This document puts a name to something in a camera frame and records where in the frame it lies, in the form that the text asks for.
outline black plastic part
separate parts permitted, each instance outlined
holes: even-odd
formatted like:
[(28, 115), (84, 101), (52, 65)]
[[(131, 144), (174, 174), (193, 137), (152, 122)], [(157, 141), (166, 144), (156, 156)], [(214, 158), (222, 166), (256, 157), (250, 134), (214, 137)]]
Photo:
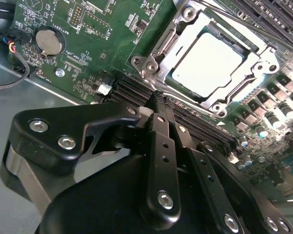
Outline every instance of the black plastic part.
[(235, 233), (243, 234), (244, 231), (239, 222), (229, 199), (218, 177), (212, 168), (209, 158), (202, 152), (195, 150), (191, 136), (186, 130), (182, 132), (179, 124), (171, 125), (171, 130), (176, 139), (177, 154), (193, 176), (195, 187), (200, 194), (200, 200), (204, 204), (204, 219), (206, 229), (213, 234), (232, 234), (232, 230), (225, 224), (225, 215), (230, 215), (238, 225)]
[[(215, 147), (210, 152), (206, 149), (206, 143), (199, 148), (209, 157), (212, 166), (224, 188), (230, 201), (239, 208), (246, 228), (254, 234), (275, 234), (265, 220), (272, 219), (278, 226), (278, 234), (293, 234), (293, 227), (286, 218), (261, 194), (247, 178), (239, 172)], [(290, 231), (285, 231), (278, 220), (282, 219)]]
[[(140, 211), (143, 219), (152, 227), (157, 230), (167, 230), (180, 217), (175, 142), (169, 138), (168, 121), (164, 113), (152, 114), (149, 121), (151, 132), (147, 137), (149, 141), (146, 152), (149, 160), (147, 188)], [(160, 192), (165, 192), (172, 198), (171, 209), (165, 209), (159, 203)]]
[(40, 234), (207, 234), (202, 201), (189, 175), (180, 171), (179, 221), (166, 231), (143, 221), (139, 207), (145, 194), (145, 164), (145, 156), (128, 156), (65, 190), (44, 213)]
[[(43, 133), (32, 131), (29, 123), (36, 119), (45, 121), (48, 130)], [(135, 125), (139, 119), (138, 110), (126, 102), (23, 111), (13, 119), (9, 142), (22, 157), (61, 175), (73, 171), (85, 151), (87, 136), (100, 138), (109, 127)], [(61, 136), (73, 138), (75, 148), (61, 148), (58, 145)]]

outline green circuit board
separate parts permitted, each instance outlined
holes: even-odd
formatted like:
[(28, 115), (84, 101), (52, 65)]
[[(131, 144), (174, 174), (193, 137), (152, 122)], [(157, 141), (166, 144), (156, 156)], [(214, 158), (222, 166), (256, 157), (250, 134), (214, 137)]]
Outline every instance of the green circuit board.
[[(216, 2), (234, 15), (240, 11), (231, 0)], [(17, 51), (37, 69), (36, 75), (46, 82), (86, 103), (100, 102), (104, 96), (93, 89), (96, 81), (111, 84), (114, 81), (114, 75), (119, 71), (139, 78), (140, 74), (130, 64), (130, 58), (133, 55), (147, 56), (149, 54), (175, 12), (176, 7), (172, 0), (17, 0), (13, 27), (30, 35), (33, 39), (29, 43), (17, 44)], [(251, 41), (214, 12), (207, 9), (205, 13), (225, 26), (251, 49), (256, 50), (256, 46)], [(246, 21), (254, 24), (250, 18)], [(58, 56), (44, 58), (37, 51), (35, 35), (39, 29), (46, 26), (57, 29), (65, 38), (65, 49)], [(211, 26), (206, 27), (205, 31), (213, 33), (212, 29), (215, 25), (211, 23)], [(244, 172), (254, 184), (262, 180), (262, 174), (271, 164), (276, 164), (282, 170), (284, 162), (287, 165), (293, 165), (293, 160), (289, 160), (292, 159), (293, 152), (288, 148), (288, 141), (293, 140), (293, 119), (283, 121), (284, 128), (282, 129), (272, 128), (266, 117), (257, 115), (255, 115), (257, 120), (248, 124), (244, 130), (233, 123), (235, 118), (241, 117), (243, 111), (252, 112), (248, 103), (252, 99), (257, 99), (256, 95), (259, 92), (268, 93), (267, 86), (278, 83), (279, 78), (293, 73), (293, 54), (283, 47), (274, 45), (277, 48), (280, 71), (265, 76), (244, 99), (233, 101), (227, 107), (228, 114), (225, 118), (202, 115), (183, 106), (193, 115), (215, 125), (220, 131), (237, 139), (240, 136), (247, 137), (249, 145), (246, 150), (251, 155), (253, 165), (247, 167)], [(65, 75), (56, 76), (56, 69), (62, 69)], [(189, 92), (183, 86), (174, 86), (174, 83), (169, 81), (167, 83), (178, 91)], [(291, 101), (290, 94), (288, 93), (288, 97), (284, 100), (271, 98), (277, 107), (283, 102)], [(266, 127), (269, 132), (268, 137), (258, 136), (255, 129), (259, 125)], [(258, 161), (261, 156), (266, 158), (264, 163)]]
[[(40, 28), (54, 27), (64, 35), (66, 48), (48, 59), (39, 55), (34, 40), (17, 50), (39, 69), (40, 78), (91, 103), (98, 101), (91, 86), (108, 79), (100, 73), (135, 74), (128, 59), (147, 55), (175, 11), (171, 0), (18, 0), (14, 27), (33, 37)], [(57, 68), (64, 77), (55, 75)]]

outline motherboard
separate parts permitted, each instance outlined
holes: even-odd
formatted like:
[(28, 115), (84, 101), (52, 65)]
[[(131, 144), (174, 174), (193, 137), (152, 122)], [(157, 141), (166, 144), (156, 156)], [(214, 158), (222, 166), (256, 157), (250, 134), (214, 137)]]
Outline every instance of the motherboard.
[[(207, 0), (293, 46), (293, 0)], [(293, 51), (191, 0), (17, 0), (41, 79), (96, 104), (159, 92), (194, 141), (293, 194)]]

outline cable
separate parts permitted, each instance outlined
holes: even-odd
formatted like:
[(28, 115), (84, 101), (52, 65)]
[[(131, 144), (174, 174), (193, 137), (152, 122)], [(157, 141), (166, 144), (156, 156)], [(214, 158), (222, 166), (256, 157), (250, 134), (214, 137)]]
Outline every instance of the cable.
[(0, 1), (0, 10), (15, 11), (15, 4)]
[(11, 87), (13, 87), (15, 85), (20, 84), (22, 81), (24, 81), (28, 77), (28, 75), (30, 73), (29, 66), (28, 66), (26, 60), (23, 58), (23, 56), (19, 52), (14, 52), (13, 54), (24, 65), (25, 72), (24, 72), (24, 74), (18, 80), (14, 81), (12, 83), (9, 83), (9, 84), (0, 85), (0, 89), (7, 89), (7, 88), (11, 88)]
[(267, 38), (269, 38), (271, 40), (274, 40), (275, 42), (277, 42), (280, 45), (284, 46), (290, 52), (293, 53), (293, 46), (288, 44), (288, 43), (286, 43), (282, 39), (279, 39), (279, 38), (275, 37), (274, 35), (272, 35), (270, 33), (267, 33), (266, 31), (264, 31), (264, 30), (262, 30), (260, 28), (257, 28), (254, 25), (251, 25), (250, 23), (247, 23), (247, 22), (243, 21), (242, 19), (239, 19), (238, 17), (235, 17), (232, 14), (230, 14), (230, 13), (228, 13), (228, 12), (226, 12), (226, 11), (224, 11), (224, 10), (222, 10), (222, 9), (220, 9), (220, 8), (214, 6), (214, 5), (212, 5), (212, 4), (210, 4), (210, 3), (206, 2), (206, 1), (198, 0), (198, 3), (202, 4), (203, 6), (209, 8), (211, 10), (213, 10), (214, 12), (217, 12), (217, 13), (223, 15), (223, 16), (226, 16), (227, 18), (229, 18), (229, 19), (231, 19), (231, 20), (233, 20), (233, 21), (235, 21), (235, 22), (237, 22), (237, 23), (239, 23), (239, 24), (241, 24), (241, 25), (243, 25), (243, 26), (245, 26), (245, 27), (257, 32), (257, 33), (259, 33), (259, 34), (261, 34), (261, 35), (263, 35), (264, 37), (267, 37)]
[(15, 53), (16, 52), (16, 49), (15, 49), (14, 44), (15, 44), (14, 42), (9, 43), (9, 50), (12, 53)]
[(14, 18), (14, 12), (0, 10), (0, 19), (12, 20), (13, 18)]

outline screw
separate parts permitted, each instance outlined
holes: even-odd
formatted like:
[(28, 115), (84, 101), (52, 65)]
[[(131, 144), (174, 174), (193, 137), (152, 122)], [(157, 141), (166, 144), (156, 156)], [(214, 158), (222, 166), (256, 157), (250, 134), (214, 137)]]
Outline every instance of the screw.
[(181, 132), (185, 133), (186, 129), (183, 126), (178, 126), (178, 128), (180, 129)]
[(174, 206), (172, 198), (165, 192), (160, 192), (158, 194), (158, 202), (167, 210), (172, 209)]
[(158, 69), (158, 64), (156, 62), (149, 62), (146, 68), (151, 72), (156, 72)]
[(233, 231), (234, 233), (237, 233), (239, 231), (239, 226), (237, 222), (229, 214), (225, 215), (224, 220), (231, 231)]
[(136, 64), (136, 65), (139, 65), (139, 64), (140, 64), (140, 59), (135, 58), (135, 59), (133, 60), (133, 63)]
[(31, 130), (37, 133), (43, 133), (48, 130), (49, 126), (46, 122), (42, 120), (34, 120), (29, 123), (29, 127)]
[(194, 20), (194, 18), (196, 17), (196, 10), (193, 7), (187, 7), (184, 10), (183, 16), (186, 21)]
[(128, 108), (128, 112), (129, 112), (129, 113), (131, 113), (131, 114), (133, 114), (133, 115), (135, 115), (135, 114), (136, 114), (136, 111), (135, 111), (135, 110), (133, 110), (133, 109), (130, 109), (130, 108)]
[(283, 222), (282, 219), (278, 219), (278, 222), (279, 222), (280, 226), (281, 226), (286, 232), (289, 232), (289, 231), (290, 231), (289, 227), (286, 225), (285, 222)]
[(73, 138), (69, 136), (62, 136), (58, 139), (58, 145), (61, 146), (63, 149), (71, 150), (74, 149), (76, 143)]
[(276, 223), (269, 217), (266, 218), (266, 223), (267, 225), (273, 229), (275, 232), (277, 232), (279, 229), (278, 229), (278, 226), (276, 225)]
[(63, 69), (61, 69), (61, 68), (57, 68), (57, 69), (55, 70), (55, 75), (56, 75), (57, 77), (63, 77), (63, 76), (65, 76), (65, 71), (64, 71)]
[(164, 120), (163, 117), (161, 117), (161, 116), (158, 116), (157, 119), (158, 119), (159, 121), (161, 121), (161, 122), (165, 122), (165, 120)]
[(205, 147), (206, 147), (209, 151), (213, 152), (213, 148), (212, 148), (210, 145), (205, 145)]

